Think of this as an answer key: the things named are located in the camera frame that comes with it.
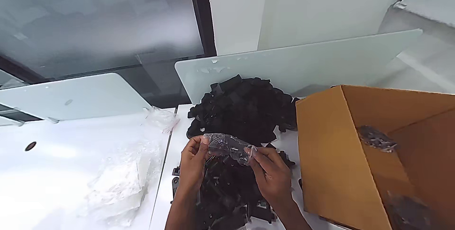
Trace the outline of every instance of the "pile of black plastic parts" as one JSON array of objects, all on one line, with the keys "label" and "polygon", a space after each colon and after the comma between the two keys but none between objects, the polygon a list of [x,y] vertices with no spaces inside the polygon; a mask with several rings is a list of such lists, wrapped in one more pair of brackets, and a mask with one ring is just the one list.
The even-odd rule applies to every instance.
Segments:
[{"label": "pile of black plastic parts", "polygon": [[[273,130],[297,130],[295,102],[274,88],[270,80],[242,79],[239,75],[211,85],[201,104],[191,108],[195,117],[188,138],[205,133],[224,133],[257,147],[276,139]],[[295,163],[284,151],[279,155],[288,167]],[[270,204],[262,197],[251,167],[229,155],[213,156],[205,164],[205,176],[196,205],[197,230],[234,230],[251,217],[276,220]]]},{"label": "pile of black plastic parts", "polygon": [[274,88],[270,80],[237,75],[210,87],[212,91],[188,112],[188,118],[195,118],[188,138],[224,133],[260,146],[276,139],[276,126],[281,132],[297,130],[295,102],[299,99]]}]

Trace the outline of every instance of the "hand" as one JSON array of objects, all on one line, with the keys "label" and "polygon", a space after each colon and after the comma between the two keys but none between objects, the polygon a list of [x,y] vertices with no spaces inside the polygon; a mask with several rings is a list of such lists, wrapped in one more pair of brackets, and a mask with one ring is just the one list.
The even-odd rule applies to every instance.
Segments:
[{"label": "hand", "polygon": [[253,168],[262,196],[272,207],[293,202],[291,171],[275,149],[258,148],[249,164]]},{"label": "hand", "polygon": [[196,195],[201,188],[204,164],[209,157],[208,143],[207,137],[197,136],[191,138],[183,149],[177,193],[184,196]]},{"label": "hand", "polygon": [[273,148],[258,148],[249,164],[262,196],[287,230],[311,230],[292,199],[291,171]]}]

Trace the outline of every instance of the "plastic bag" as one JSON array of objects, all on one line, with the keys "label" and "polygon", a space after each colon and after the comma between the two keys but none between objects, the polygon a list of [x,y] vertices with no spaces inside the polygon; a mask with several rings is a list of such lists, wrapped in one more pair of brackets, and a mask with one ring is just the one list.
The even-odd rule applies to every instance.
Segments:
[{"label": "plastic bag", "polygon": [[439,229],[431,210],[418,198],[410,198],[388,191],[388,214],[398,229]]},{"label": "plastic bag", "polygon": [[88,184],[89,214],[103,220],[138,208],[148,181],[154,181],[160,169],[160,152],[158,142],[146,142],[128,146],[106,158],[98,176]]},{"label": "plastic bag", "polygon": [[[208,152],[210,155],[229,155],[240,164],[247,164],[257,151],[255,146],[231,135],[210,133],[204,134],[204,136],[209,139]],[[250,152],[247,153],[245,148],[249,148]]]},{"label": "plastic bag", "polygon": [[147,112],[146,125],[159,128],[162,133],[170,132],[180,120],[175,113],[154,106]]},{"label": "plastic bag", "polygon": [[361,126],[357,128],[360,140],[368,146],[378,148],[383,152],[391,153],[395,150],[397,143],[384,133],[371,126]]}]

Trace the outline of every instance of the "white desk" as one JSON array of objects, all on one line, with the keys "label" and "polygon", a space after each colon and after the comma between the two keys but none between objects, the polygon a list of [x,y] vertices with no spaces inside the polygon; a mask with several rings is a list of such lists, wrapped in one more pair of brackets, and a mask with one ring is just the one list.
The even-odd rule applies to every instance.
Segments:
[{"label": "white desk", "polygon": [[[103,158],[142,140],[144,119],[145,113],[137,113],[0,127],[0,229],[117,229],[100,222],[72,221],[67,213],[84,201],[87,183],[96,177]],[[164,161],[169,134],[161,139]],[[33,141],[36,146],[25,152]],[[150,184],[130,230],[149,229],[158,184],[159,177]]]},{"label": "white desk", "polygon": [[[168,146],[168,153],[166,155],[164,168],[162,171],[162,178],[158,193],[156,196],[155,209],[151,218],[150,229],[151,230],[163,230],[166,225],[166,219],[171,208],[171,201],[173,200],[172,191],[172,171],[175,167],[180,164],[180,155],[188,142],[187,129],[190,126],[193,119],[188,119],[187,114],[191,104],[179,105],[177,109],[177,116],[180,118],[180,122],[174,128],[171,134],[171,140]],[[330,224],[326,221],[320,220],[317,215],[313,215],[303,211],[303,195],[302,190],[299,186],[300,178],[300,160],[299,160],[299,148],[297,142],[297,132],[287,131],[286,133],[277,133],[277,140],[272,144],[278,149],[286,151],[289,155],[289,159],[294,161],[296,165],[293,167],[292,174],[292,187],[293,187],[293,198],[299,205],[300,210],[303,212],[305,219],[308,221],[313,230],[340,230],[341,227]],[[263,221],[256,218],[251,218],[252,223],[247,223],[246,229],[248,230],[283,230],[282,223],[277,220],[269,224],[267,221]]]}]

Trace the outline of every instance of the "open cardboard box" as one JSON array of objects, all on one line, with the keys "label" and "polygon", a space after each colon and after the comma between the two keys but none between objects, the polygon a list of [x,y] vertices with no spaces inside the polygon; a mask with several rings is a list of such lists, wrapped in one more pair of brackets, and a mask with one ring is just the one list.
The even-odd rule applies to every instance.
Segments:
[{"label": "open cardboard box", "polygon": [[[455,229],[455,95],[336,86],[297,102],[305,210],[352,229],[390,230],[389,192],[418,197]],[[398,143],[363,144],[369,125]]]}]

